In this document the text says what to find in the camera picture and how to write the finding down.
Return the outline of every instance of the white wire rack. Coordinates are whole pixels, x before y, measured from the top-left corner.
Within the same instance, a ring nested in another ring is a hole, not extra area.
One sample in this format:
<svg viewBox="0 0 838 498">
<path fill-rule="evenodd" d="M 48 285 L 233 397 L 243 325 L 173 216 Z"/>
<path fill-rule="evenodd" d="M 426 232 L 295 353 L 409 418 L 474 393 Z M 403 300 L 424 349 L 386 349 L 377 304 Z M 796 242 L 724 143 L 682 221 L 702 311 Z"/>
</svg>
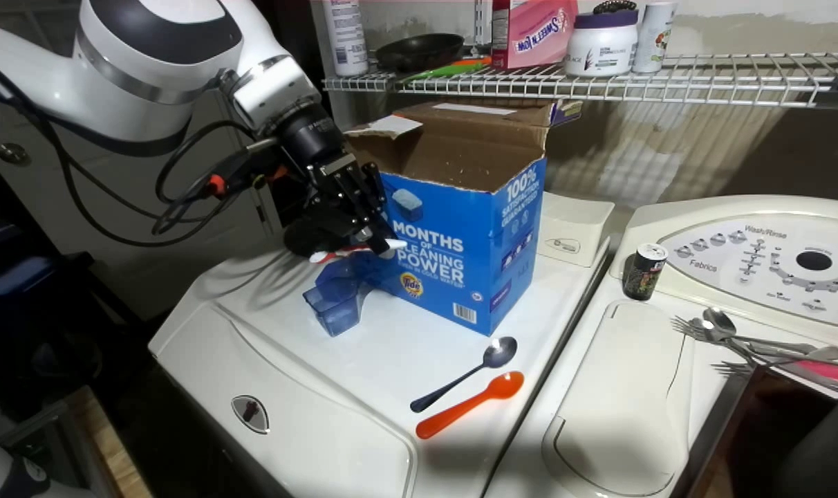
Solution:
<svg viewBox="0 0 838 498">
<path fill-rule="evenodd" d="M 360 76 L 330 76 L 323 87 L 509 100 L 838 107 L 836 76 L 838 53 L 718 53 L 670 54 L 656 73 L 569 76 L 559 66 L 532 66 L 395 79 L 395 73 L 371 72 Z"/>
</svg>

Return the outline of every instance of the washer control panel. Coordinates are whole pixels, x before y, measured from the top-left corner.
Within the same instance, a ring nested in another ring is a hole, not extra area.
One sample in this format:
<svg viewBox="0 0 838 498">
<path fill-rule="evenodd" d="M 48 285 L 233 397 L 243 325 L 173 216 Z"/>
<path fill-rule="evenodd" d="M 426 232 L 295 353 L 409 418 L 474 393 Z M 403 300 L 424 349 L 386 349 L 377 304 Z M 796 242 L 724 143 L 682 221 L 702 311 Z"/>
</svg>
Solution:
<svg viewBox="0 0 838 498">
<path fill-rule="evenodd" d="M 724 292 L 838 325 L 838 221 L 761 212 L 666 234 L 670 264 Z"/>
</svg>

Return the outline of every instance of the cardboard box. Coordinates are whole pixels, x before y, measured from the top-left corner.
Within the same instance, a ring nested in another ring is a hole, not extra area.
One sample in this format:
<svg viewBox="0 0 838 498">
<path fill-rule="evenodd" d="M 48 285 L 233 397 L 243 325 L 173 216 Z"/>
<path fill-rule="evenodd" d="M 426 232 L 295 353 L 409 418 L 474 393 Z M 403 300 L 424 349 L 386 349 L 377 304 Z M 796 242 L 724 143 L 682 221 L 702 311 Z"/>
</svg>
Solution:
<svg viewBox="0 0 838 498">
<path fill-rule="evenodd" d="M 556 104 L 418 104 L 349 140 L 382 167 L 386 219 L 406 239 L 374 256 L 371 281 L 489 335 L 532 281 L 544 137 L 573 115 Z"/>
<path fill-rule="evenodd" d="M 577 0 L 496 0 L 493 66 L 559 64 L 573 37 Z"/>
</svg>

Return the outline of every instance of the blue box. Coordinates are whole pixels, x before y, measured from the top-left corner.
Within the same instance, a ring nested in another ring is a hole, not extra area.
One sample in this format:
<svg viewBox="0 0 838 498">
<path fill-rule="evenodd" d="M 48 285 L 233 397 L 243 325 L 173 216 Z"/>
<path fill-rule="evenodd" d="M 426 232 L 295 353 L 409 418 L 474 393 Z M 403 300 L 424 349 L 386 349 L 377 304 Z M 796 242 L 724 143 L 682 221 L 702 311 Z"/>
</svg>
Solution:
<svg viewBox="0 0 838 498">
<path fill-rule="evenodd" d="M 568 118 L 556 104 L 418 104 L 349 129 L 355 154 L 382 167 L 384 212 L 406 239 L 371 260 L 371 281 L 493 335 L 532 281 L 544 137 Z"/>
</svg>

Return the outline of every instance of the white dryer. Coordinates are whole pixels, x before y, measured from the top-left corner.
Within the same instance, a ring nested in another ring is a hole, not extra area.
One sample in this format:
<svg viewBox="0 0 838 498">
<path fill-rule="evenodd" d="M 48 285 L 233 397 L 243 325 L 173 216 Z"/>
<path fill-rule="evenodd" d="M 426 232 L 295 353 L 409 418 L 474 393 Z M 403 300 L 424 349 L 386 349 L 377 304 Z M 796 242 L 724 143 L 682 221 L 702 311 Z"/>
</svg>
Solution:
<svg viewBox="0 0 838 498">
<path fill-rule="evenodd" d="M 480 495 L 493 465 L 602 273 L 610 201 L 544 196 L 534 281 L 493 336 L 400 297 L 368 292 L 355 328 L 330 336 L 303 300 L 319 267 L 287 253 L 202 273 L 150 351 L 173 380 L 292 495 Z M 409 401 L 515 336 L 426 412 Z M 515 397 L 487 401 L 431 440 L 415 426 L 521 371 Z"/>
<path fill-rule="evenodd" d="M 621 289 L 639 242 L 670 250 L 646 300 Z M 639 208 L 487 495 L 670 495 L 727 378 L 721 358 L 738 358 L 682 335 L 706 306 L 750 336 L 838 344 L 838 201 L 713 196 Z"/>
</svg>

